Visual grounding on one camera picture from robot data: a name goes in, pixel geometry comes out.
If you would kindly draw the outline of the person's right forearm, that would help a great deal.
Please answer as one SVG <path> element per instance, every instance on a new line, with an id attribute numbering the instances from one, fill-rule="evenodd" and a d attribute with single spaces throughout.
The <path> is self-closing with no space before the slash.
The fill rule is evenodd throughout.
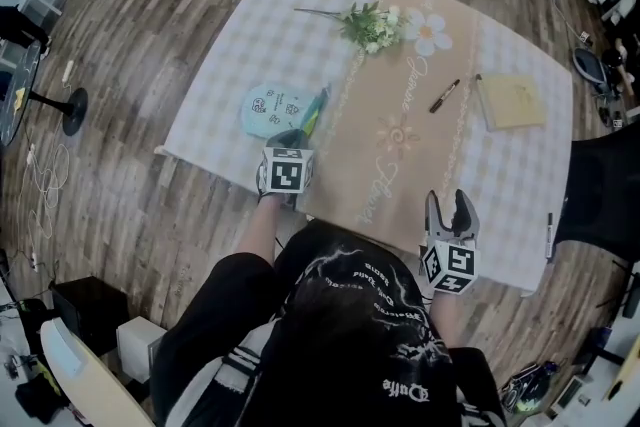
<path id="1" fill-rule="evenodd" d="M 440 337 L 448 348 L 462 347 L 458 321 L 462 315 L 459 296 L 438 292 L 433 295 L 429 315 Z"/>

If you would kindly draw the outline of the black jacket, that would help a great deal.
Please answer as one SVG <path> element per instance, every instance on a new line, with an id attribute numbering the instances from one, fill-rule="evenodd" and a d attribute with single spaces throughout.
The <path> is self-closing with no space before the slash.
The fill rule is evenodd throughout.
<path id="1" fill-rule="evenodd" d="M 34 41 L 40 43 L 40 52 L 49 47 L 49 36 L 42 27 L 31 21 L 16 6 L 0 6 L 0 39 L 28 48 Z"/>

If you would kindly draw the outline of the light blue pencil case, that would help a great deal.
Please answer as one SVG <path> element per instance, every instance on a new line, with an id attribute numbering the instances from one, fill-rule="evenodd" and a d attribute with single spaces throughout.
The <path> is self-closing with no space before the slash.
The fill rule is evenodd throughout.
<path id="1" fill-rule="evenodd" d="M 316 92 L 274 83 L 263 83 L 246 95 L 241 108 L 244 131 L 269 139 L 288 130 L 302 130 L 307 137 L 314 131 L 331 87 Z"/>

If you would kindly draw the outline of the round black pedestal table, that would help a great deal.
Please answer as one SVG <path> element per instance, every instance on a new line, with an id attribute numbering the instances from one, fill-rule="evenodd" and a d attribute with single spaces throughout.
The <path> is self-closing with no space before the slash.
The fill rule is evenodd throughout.
<path id="1" fill-rule="evenodd" d="M 8 147 L 14 140 L 30 101 L 60 111 L 66 136 L 75 135 L 84 122 L 89 103 L 87 90 L 82 87 L 75 89 L 67 102 L 39 95 L 33 90 L 39 63 L 40 43 L 34 41 L 22 56 L 0 104 L 0 145 L 3 147 Z"/>

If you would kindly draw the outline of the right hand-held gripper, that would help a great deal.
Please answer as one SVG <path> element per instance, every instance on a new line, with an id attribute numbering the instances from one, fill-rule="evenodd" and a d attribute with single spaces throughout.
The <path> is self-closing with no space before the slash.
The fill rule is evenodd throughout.
<path id="1" fill-rule="evenodd" d="M 455 192 L 455 207 L 450 228 L 443 222 L 436 193 L 431 190 L 427 194 L 419 275 L 435 292 L 461 295 L 478 278 L 480 222 L 470 198 L 461 189 Z"/>

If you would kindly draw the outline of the grey round floor device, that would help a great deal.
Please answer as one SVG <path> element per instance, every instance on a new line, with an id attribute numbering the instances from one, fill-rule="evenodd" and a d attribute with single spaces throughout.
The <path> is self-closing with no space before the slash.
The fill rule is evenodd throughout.
<path id="1" fill-rule="evenodd" d="M 573 50 L 572 60 L 578 73 L 601 94 L 607 85 L 607 77 L 598 57 L 589 49 L 576 48 Z"/>

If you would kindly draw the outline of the person's black printed shirt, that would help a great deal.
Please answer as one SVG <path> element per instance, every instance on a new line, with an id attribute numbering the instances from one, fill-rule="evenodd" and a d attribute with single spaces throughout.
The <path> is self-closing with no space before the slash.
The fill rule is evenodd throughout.
<path id="1" fill-rule="evenodd" d="M 248 404 L 213 360 L 268 333 Z M 152 378 L 158 427 L 445 427 L 459 419 L 448 348 L 394 254 L 313 221 L 273 265 L 221 259 L 163 337 Z"/>

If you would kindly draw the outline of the white computer case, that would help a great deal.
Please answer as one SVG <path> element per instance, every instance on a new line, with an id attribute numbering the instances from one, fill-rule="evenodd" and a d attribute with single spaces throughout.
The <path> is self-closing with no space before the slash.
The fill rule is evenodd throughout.
<path id="1" fill-rule="evenodd" d="M 123 372 L 144 384 L 151 369 L 166 329 L 138 316 L 120 325 L 116 330 L 117 349 Z"/>

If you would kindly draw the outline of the checkered flower-print tablecloth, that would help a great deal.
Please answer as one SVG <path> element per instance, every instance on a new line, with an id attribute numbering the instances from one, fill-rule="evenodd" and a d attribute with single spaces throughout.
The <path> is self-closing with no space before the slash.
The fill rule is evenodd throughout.
<path id="1" fill-rule="evenodd" d="M 399 43 L 374 55 L 343 38 L 339 22 L 295 11 L 375 2 L 398 6 L 408 23 Z M 545 125 L 489 131 L 478 73 L 532 76 Z M 241 0 L 160 153 L 254 189 L 264 143 L 244 131 L 241 108 L 263 83 L 331 87 L 312 133 L 315 169 L 299 211 L 413 253 L 427 194 L 433 190 L 450 217 L 461 189 L 480 220 L 481 276 L 536 290 L 547 262 L 547 214 L 555 234 L 572 140 L 572 77 L 560 63 L 456 0 Z"/>

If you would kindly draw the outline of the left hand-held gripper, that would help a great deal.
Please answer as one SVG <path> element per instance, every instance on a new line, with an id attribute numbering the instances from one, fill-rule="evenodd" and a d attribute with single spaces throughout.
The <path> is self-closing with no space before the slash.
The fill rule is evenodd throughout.
<path id="1" fill-rule="evenodd" d="M 283 195 L 284 203 L 294 208 L 298 197 L 313 176 L 314 152 L 307 148 L 302 129 L 283 131 L 273 137 L 273 147 L 265 147 L 256 173 L 260 197 Z"/>

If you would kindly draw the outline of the black marker pen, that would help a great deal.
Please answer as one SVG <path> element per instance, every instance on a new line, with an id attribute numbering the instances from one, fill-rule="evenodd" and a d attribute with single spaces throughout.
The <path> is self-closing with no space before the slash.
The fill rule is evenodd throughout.
<path id="1" fill-rule="evenodd" d="M 440 95 L 440 97 L 432 104 L 432 106 L 429 109 L 430 113 L 435 113 L 437 112 L 440 107 L 443 105 L 443 103 L 446 101 L 446 99 L 451 95 L 451 93 L 455 90 L 455 88 L 458 86 L 458 84 L 460 83 L 459 79 L 454 80 L 448 87 L 447 89 Z"/>

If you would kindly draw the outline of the person's left forearm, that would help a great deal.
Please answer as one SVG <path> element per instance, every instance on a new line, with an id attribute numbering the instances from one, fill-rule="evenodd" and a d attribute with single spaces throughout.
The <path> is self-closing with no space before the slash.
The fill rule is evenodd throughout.
<path id="1" fill-rule="evenodd" d="M 280 194 L 262 196 L 236 246 L 236 253 L 254 254 L 269 265 L 275 260 L 275 238 L 283 203 Z"/>

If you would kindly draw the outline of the artificial white flower bouquet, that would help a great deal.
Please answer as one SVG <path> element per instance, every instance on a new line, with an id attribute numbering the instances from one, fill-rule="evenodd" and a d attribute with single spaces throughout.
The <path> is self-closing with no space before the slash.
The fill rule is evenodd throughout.
<path id="1" fill-rule="evenodd" d="M 343 38 L 356 44 L 366 54 L 374 55 L 400 42 L 408 19 L 398 6 L 386 10 L 379 3 L 353 3 L 344 12 L 319 9 L 295 8 L 295 11 L 333 19 L 341 24 Z"/>

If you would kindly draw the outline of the black backpack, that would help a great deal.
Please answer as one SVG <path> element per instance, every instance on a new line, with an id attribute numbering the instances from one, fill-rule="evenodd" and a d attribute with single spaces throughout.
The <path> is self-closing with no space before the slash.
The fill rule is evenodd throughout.
<path id="1" fill-rule="evenodd" d="M 549 391 L 560 366 L 552 361 L 531 363 L 514 374 L 500 389 L 503 409 L 510 414 L 535 410 Z"/>

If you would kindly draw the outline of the yellow notebook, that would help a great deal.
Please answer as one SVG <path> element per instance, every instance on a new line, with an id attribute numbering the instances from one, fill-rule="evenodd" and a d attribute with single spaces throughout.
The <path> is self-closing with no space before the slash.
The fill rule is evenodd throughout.
<path id="1" fill-rule="evenodd" d="M 545 125 L 545 107 L 532 76 L 478 73 L 475 80 L 489 131 Z"/>

